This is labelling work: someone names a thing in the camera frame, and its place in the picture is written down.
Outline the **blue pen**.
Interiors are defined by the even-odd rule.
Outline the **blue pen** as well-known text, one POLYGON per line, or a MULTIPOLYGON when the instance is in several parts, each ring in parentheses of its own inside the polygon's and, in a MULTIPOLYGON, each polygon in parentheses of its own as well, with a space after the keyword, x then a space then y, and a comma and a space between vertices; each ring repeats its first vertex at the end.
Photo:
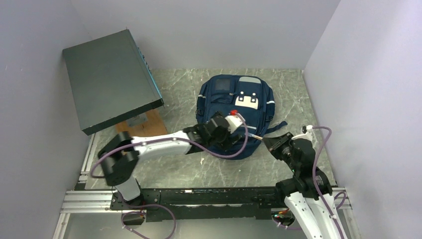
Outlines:
POLYGON ((252 138, 255 138, 255 139, 257 139, 257 140, 262 140, 262 139, 263 139, 263 137, 258 136, 258 135, 255 135, 255 134, 252 134, 252 133, 249 133, 249 134, 248 134, 248 136, 249 136, 249 137, 252 137, 252 138))

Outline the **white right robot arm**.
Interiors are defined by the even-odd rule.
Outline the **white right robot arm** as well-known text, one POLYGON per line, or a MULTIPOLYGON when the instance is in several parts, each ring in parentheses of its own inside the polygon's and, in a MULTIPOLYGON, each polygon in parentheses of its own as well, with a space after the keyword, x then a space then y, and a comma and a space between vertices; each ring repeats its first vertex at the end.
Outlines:
POLYGON ((309 239, 345 239, 333 190, 324 172, 317 168, 319 155, 309 132, 293 136, 286 133, 262 139, 271 155, 287 164, 292 178, 275 186, 274 200, 287 206, 309 239))

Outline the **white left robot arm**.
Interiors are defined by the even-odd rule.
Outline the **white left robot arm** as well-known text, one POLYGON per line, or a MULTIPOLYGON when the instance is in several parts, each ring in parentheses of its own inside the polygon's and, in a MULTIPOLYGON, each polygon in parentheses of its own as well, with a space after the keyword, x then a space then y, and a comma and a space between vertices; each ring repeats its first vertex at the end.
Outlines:
POLYGON ((216 113, 208 122, 199 123, 192 127, 172 134, 131 137, 127 132, 116 135, 98 153, 95 167, 100 166, 101 176, 108 186, 117 189, 123 202, 130 209, 137 209, 142 205, 143 195, 141 187, 132 173, 140 159, 151 157, 187 155, 205 151, 213 156, 229 159, 238 156, 246 147, 248 136, 238 152, 222 155, 210 151, 211 147, 228 150, 241 135, 235 134, 239 127, 247 127, 243 116, 235 112, 233 115, 223 116, 216 113))

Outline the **navy blue student backpack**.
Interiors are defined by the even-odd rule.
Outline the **navy blue student backpack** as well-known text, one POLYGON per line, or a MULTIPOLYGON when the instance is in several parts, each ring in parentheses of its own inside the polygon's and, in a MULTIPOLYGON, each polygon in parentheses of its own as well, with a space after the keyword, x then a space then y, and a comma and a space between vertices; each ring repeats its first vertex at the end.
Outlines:
POLYGON ((246 132, 264 136, 287 126, 287 122, 282 121, 270 127, 275 109, 273 90, 259 77, 216 75, 200 89, 196 120, 198 123, 205 123, 217 112, 224 116, 230 115, 232 111, 240 113, 247 125, 239 127, 235 132, 241 139, 228 150, 219 149, 217 146, 212 146, 209 150, 218 154, 221 159, 233 155, 233 160, 241 160, 250 157, 261 144, 260 140, 253 137, 249 137, 247 144, 244 144, 246 132))

